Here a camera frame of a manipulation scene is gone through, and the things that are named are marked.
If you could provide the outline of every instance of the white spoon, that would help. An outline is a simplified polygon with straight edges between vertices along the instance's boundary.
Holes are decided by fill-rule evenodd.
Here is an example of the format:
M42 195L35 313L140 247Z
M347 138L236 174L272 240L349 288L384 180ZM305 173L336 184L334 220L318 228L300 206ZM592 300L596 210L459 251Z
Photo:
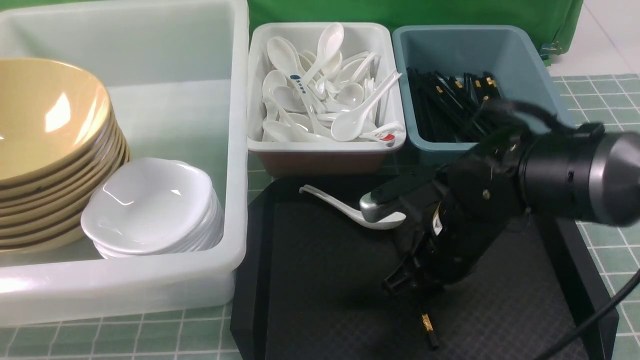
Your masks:
M340 90L335 99L343 105L356 108L364 101L364 90L359 84L351 83Z
M296 113L290 113L288 115L291 120L296 123L297 126L300 126L306 132L311 133L313 131L313 125L311 124L311 120L308 117Z
M356 210L354 208L352 208L351 206L348 206L347 204L343 203L342 201L336 199L335 197L332 197L331 195L325 193L324 191L314 188L311 185L305 185L302 186L298 192L303 193L303 192L308 192L311 195L316 196L318 199L321 199L322 201L326 202L327 204L333 206L334 208L338 209L341 213L347 215L350 219L352 219L353 221L355 221L358 225L360 226L364 226L368 229L373 229L373 230L389 230L389 229L393 229L395 227L398 227L400 224L402 224L402 222L406 219L406 215L403 213L399 213L399 212L395 212L387 217L385 217L384 219L378 221L378 222L368 222L366 220L364 220L364 217L362 216L362 212L359 210Z
M298 74L297 67L298 62L300 61L298 53L291 49L289 44L282 41L282 38L276 37L269 39L269 42L267 43L267 54L269 55L269 59L273 66L285 75L288 74L289 80L296 87L296 90L300 94L300 99L305 105L309 118L311 119L314 134L331 138L331 131L318 122L316 113L311 105L310 94L307 92L305 85Z
M265 121L276 120L278 116L278 108L273 104L273 90L278 86L287 86L287 78L280 71L272 70L262 82L262 101L267 109Z
M390 133L379 133L377 131L371 131L369 133L362 133L358 136L360 139L373 140L375 142L383 143L386 146L393 146L396 142L396 136Z
M300 65L302 66L302 69L305 72L308 72L309 69L311 69L311 66L313 66L313 63L304 55L302 54L298 54L298 57L300 58ZM321 79L320 73L316 73L314 75L314 80L318 81Z
M349 58L346 58L342 61L342 67L344 67L345 65L347 65L348 63L352 62L353 60L357 60L357 59L364 59L367 57L367 55L369 55L368 51L363 51L361 53L355 54L353 56L350 56Z
M329 61L322 67L321 71L323 75L328 75L334 72L337 72L342 67L342 53L338 51L333 55L333 58L329 59Z
M273 37L273 38L277 38L278 42L280 43L280 45L286 45L293 54L295 54L295 56L293 56L293 58L289 59L289 61L294 60L296 63L296 68L298 70L297 75L301 76L304 75L307 71L305 70L305 68L302 66L302 62L300 61L300 55L298 54L298 51L296 50L296 47L287 39L283 38L283 37ZM267 55L269 54L269 43L267 42ZM319 93L316 88L314 86L311 86L311 92L313 93L312 96L309 96L310 99L310 103L311 105L314 106L314 108L316 109L317 112L321 113L321 109L322 109L322 103L320 102L320 100L324 99L324 94Z
M309 50L304 50L301 54L304 55L307 59L309 59L311 63L314 63L316 60L316 54L312 53Z
M365 99L370 97L371 94L373 94L373 90L374 90L374 81L372 79L364 79L364 97ZM369 112L369 115L367 116L367 122L370 122L371 124L375 124L376 123L376 113L378 112L378 107L374 106L373 109L371 109L371 111Z
M388 133L389 131L402 131L404 132L404 126L398 122L398 121L393 121L390 122L388 124L384 124L382 126L380 126L379 128L374 130L375 132L379 132L379 133Z
M371 108L377 105L382 95L396 83L400 76L402 76L402 74L398 71L393 71L362 104L348 113L340 114L333 121L333 124L331 124L331 134L333 138L341 142L347 142L357 138L358 135L362 133L362 127L367 120L367 115L371 111Z
M325 65L322 69L322 77L320 77L316 81L316 90L321 94L324 94L325 84L328 81L331 81L336 77L338 73L340 73L340 66L342 64L342 53L338 51L338 53L331 58L331 60Z
M262 122L264 133L268 134L276 142L295 142L293 130L277 121L267 120Z
M278 86L273 90L273 98L282 105L282 107L290 113L306 113L304 104L293 96L293 91L288 86ZM323 104L324 112L339 113L351 111L353 108L343 104L334 104L327 102Z
M318 40L316 60L313 66L311 66L311 69L302 77L303 84L308 84L314 75L340 51L343 40L344 28L339 22L334 22L324 29Z
M347 79L346 83L359 83L362 81L362 79L367 75L367 73L371 73L371 64L373 63L373 61L376 59L376 57L378 56L378 54L376 53L369 53L369 55L367 55L366 58L362 59L362 62L360 62L360 64L358 65L358 67L353 71L353 73L351 74L351 77L349 79Z

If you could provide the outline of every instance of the white plastic tub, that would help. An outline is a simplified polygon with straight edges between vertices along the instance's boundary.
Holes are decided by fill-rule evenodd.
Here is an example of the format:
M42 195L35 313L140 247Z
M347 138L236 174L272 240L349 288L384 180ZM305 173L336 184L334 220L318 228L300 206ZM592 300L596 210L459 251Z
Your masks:
M328 22L279 22L259 26L249 50L248 148L255 152L272 176L318 174L366 174L377 171L385 157L400 149L405 135L397 137L393 147L376 142L351 143L277 143L261 142L262 119L266 109L262 103L262 82L271 70L266 46L270 38L288 39L299 52L316 53L320 34ZM381 54L376 83L396 70L389 31L382 25L367 22L343 22L344 42L341 51L349 58L362 51ZM400 90L396 83L380 101L377 125L393 121L404 124Z
M0 13L0 58L85 68L109 89L134 157L182 160L225 208L211 250L101 259L88 239L0 254L0 326L215 306L234 291L246 241L245 0L113 0Z

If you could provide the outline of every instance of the tan bowl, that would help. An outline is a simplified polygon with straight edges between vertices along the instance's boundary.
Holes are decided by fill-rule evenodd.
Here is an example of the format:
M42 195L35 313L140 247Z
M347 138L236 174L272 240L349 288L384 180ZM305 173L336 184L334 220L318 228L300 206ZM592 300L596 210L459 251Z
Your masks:
M111 139L111 135L117 127L114 117L110 117L107 124L100 132L98 138L93 142L92 146L74 162L65 164L65 167L54 170L51 174L46 174L38 179L32 179L31 182L22 183L11 187L0 186L0 202L20 200L40 193L43 189L51 187L53 184L60 183L64 179L73 176L87 166L94 159L101 148Z
M43 218L36 222L25 224L27 226L26 233L0 237L0 249L13 249L18 246L30 246L43 241L49 241L57 238L60 234L69 231L71 228L79 224L80 215L88 203L93 191L102 185L104 181L113 175L113 173L126 162L125 144L126 143L124 142L120 143L120 151L117 161L115 161L111 167L106 168L108 171L99 178L98 183L95 184L81 200L76 201L67 208L46 217L46 222L48 223L46 227L42 226L45 221Z
M36 58L0 60L0 186L75 162L111 113L105 86L88 71Z
M111 164L113 158L118 154L119 148L117 145L118 134L116 132L116 126L113 126L111 133L106 137L104 144L102 144L102 148L99 149L89 164L63 181L44 188L32 195L14 200L0 200L0 217L39 208L40 206L44 206L68 195L78 186L86 183L97 172Z
M71 221L70 223L79 224L80 215L82 214L78 214L78 216L76 216L76 218L74 219L75 221ZM82 238L84 238L84 231L82 230L82 227L79 225L73 225L71 229L65 230L59 235L53 236L52 238L49 238L45 241L40 241L31 245L25 245L21 247L0 246L0 254L26 254L48 251L74 243Z
M112 173L114 167L122 162L125 157L125 149L118 137L118 152L110 160L108 165L93 174L87 182L79 184L70 194L58 200L50 202L36 209L24 213L17 213L0 218L0 245L5 238L13 238L21 234L39 231L47 226L56 224L61 218L68 217L79 209L84 209L93 191L100 186Z

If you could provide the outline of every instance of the bowl rim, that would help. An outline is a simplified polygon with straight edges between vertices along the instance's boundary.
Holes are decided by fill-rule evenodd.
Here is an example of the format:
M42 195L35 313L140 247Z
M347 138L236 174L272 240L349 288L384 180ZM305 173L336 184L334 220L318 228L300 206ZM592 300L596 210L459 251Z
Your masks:
M92 72L86 69L73 65L71 63L67 63L65 61L48 59L48 58L38 58L38 57L0 58L0 65L3 63L12 63L12 62L51 63L51 64L58 64L65 67L76 69L79 72L87 74L89 78L92 78L95 81L97 86L99 86L104 90L105 100L109 106L106 109L104 109L102 113L97 114L94 117L95 119L99 119L100 126L96 128L96 130L94 131L94 134L92 134L91 137L84 140L81 146L79 146L74 151L62 156L61 158L57 159L56 161L53 161L52 163L44 167L41 167L36 170L32 170L30 172L25 172L20 175L0 179L0 188L5 186L6 187L19 186L21 184L34 181L40 177L48 176L49 174L57 171L57 169L61 167L65 167L69 163L72 163L76 158L80 158L86 151L88 151L88 149L93 145L96 139L98 139L98 137L102 133L102 130L104 129L104 126L109 122L111 113L113 112L113 103L111 102L111 96L109 95L109 91L107 87L95 74L93 74Z

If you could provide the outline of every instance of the white bowl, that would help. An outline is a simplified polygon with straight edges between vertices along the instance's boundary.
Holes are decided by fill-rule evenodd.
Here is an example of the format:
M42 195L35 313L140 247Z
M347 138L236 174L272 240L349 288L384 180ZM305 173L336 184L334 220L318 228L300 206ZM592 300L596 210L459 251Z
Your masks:
M135 159L92 195L81 225L94 243L113 252L163 253L197 230L213 194L211 178L198 168Z

